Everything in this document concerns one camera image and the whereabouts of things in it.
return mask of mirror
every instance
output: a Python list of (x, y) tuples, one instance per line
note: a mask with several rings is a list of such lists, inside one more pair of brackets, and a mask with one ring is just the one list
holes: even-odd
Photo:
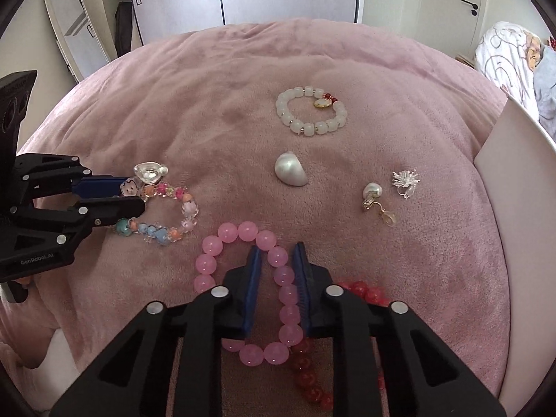
[(71, 74), (80, 82), (109, 63), (83, 0), (44, 0), (57, 44)]

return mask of blue gripper pad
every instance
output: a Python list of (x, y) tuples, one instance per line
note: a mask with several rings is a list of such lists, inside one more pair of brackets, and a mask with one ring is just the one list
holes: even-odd
[(311, 297), (305, 274), (305, 264), (307, 263), (305, 248), (302, 243), (298, 243), (294, 247), (291, 259), (291, 267), (294, 270), (294, 284), (297, 287), (297, 306), (301, 313), (300, 326), (305, 334), (310, 333), (311, 329)]
[(84, 177), (72, 184), (72, 193), (82, 199), (117, 197), (121, 195), (120, 185), (129, 177), (112, 175), (93, 175)]
[(257, 246), (251, 249), (245, 267), (247, 270), (247, 283), (242, 284), (245, 286), (245, 298), (241, 313), (244, 316), (242, 329), (245, 335), (248, 336), (253, 328), (257, 295), (259, 294), (259, 281), (261, 279), (262, 251)]

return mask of silver earring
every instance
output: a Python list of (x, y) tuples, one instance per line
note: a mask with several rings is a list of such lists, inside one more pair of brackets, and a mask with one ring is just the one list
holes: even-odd
[(398, 222), (398, 218), (392, 212), (385, 210), (382, 204), (377, 200), (382, 196), (382, 186), (378, 183), (371, 182), (363, 189), (363, 209), (370, 210), (373, 205), (380, 208), (379, 215), (386, 225), (393, 227)]
[(408, 199), (415, 194), (415, 187), (421, 181), (417, 174), (417, 170), (401, 171), (399, 174), (393, 172), (392, 174), (394, 175), (392, 185), (398, 189), (398, 194), (400, 196), (403, 196), (404, 199)]

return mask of screw head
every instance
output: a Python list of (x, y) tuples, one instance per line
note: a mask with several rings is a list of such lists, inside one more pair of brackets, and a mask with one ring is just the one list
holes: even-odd
[(326, 288), (326, 294), (329, 296), (342, 296), (344, 294), (344, 289), (339, 285), (329, 285)]
[(394, 301), (390, 304), (390, 307), (394, 312), (399, 313), (400, 315), (407, 313), (409, 310), (408, 305), (402, 301)]
[(230, 293), (230, 290), (228, 290), (226, 287), (222, 287), (221, 285), (218, 287), (214, 287), (210, 291), (210, 294), (213, 295), (215, 298), (224, 298), (225, 296), (228, 296), (228, 293)]
[(147, 304), (147, 312), (156, 315), (164, 310), (164, 305), (160, 301), (153, 301)]

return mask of clear crystal heart charm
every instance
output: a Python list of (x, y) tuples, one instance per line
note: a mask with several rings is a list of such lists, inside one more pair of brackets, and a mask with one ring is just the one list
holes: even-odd
[(168, 174), (168, 167), (155, 162), (147, 162), (138, 164), (133, 171), (145, 185), (153, 185)]

